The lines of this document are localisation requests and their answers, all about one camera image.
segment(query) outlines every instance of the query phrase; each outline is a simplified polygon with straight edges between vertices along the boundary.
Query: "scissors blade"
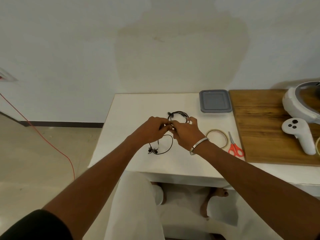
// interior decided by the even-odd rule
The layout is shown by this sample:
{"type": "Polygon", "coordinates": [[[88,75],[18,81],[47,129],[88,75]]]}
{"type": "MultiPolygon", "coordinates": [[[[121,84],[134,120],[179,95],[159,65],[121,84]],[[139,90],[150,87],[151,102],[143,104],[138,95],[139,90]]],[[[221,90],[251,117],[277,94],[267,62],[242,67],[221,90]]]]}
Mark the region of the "scissors blade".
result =
{"type": "Polygon", "coordinates": [[[233,141],[233,139],[232,139],[232,136],[231,136],[230,131],[229,131],[229,137],[230,137],[230,141],[231,141],[231,143],[232,143],[232,144],[234,144],[235,142],[234,142],[234,141],[233,141]]]}

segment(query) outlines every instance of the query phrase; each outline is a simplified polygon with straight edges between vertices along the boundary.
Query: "black sleeve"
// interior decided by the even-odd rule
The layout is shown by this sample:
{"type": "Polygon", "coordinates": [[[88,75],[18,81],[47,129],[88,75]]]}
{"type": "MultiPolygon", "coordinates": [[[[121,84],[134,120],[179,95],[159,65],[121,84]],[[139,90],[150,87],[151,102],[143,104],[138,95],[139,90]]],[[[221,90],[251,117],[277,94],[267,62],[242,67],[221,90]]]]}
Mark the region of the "black sleeve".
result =
{"type": "Polygon", "coordinates": [[[73,240],[68,227],[54,214],[35,210],[11,226],[0,240],[66,239],[73,240]]]}

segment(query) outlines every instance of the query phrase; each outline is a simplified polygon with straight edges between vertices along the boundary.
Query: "person's left hand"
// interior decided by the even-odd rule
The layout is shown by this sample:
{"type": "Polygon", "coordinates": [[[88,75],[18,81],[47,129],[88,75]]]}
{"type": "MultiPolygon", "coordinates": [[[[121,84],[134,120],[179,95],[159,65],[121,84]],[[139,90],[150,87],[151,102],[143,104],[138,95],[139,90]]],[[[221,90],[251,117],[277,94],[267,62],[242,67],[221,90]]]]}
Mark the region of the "person's left hand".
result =
{"type": "Polygon", "coordinates": [[[137,140],[143,146],[161,139],[170,129],[172,129],[172,125],[169,125],[168,119],[151,116],[131,135],[134,137],[134,140],[137,140]]]}

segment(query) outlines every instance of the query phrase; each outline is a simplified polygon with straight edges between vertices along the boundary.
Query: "scissors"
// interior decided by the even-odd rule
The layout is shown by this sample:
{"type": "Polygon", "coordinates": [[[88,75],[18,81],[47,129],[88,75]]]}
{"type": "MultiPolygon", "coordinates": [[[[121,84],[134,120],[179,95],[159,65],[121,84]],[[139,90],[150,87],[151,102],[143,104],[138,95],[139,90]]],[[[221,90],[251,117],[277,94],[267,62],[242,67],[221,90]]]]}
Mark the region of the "scissors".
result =
{"type": "Polygon", "coordinates": [[[230,131],[229,131],[229,137],[230,137],[230,141],[231,141],[231,146],[230,146],[230,149],[229,149],[228,153],[233,152],[233,153],[230,153],[230,154],[233,155],[233,156],[243,157],[245,154],[243,153],[243,150],[241,148],[239,148],[235,144],[235,142],[233,141],[232,136],[230,134],[230,131]]]}

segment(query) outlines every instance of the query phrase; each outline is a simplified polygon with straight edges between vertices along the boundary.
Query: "person's left arm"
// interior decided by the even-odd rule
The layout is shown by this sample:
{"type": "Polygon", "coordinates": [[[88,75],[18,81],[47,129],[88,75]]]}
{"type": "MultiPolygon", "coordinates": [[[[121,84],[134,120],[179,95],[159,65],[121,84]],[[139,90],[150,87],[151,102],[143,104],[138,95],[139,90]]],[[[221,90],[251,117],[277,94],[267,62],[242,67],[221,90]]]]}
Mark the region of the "person's left arm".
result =
{"type": "Polygon", "coordinates": [[[169,130],[166,118],[150,117],[116,149],[84,172],[42,209],[54,214],[74,240],[82,239],[134,154],[169,130]]]}

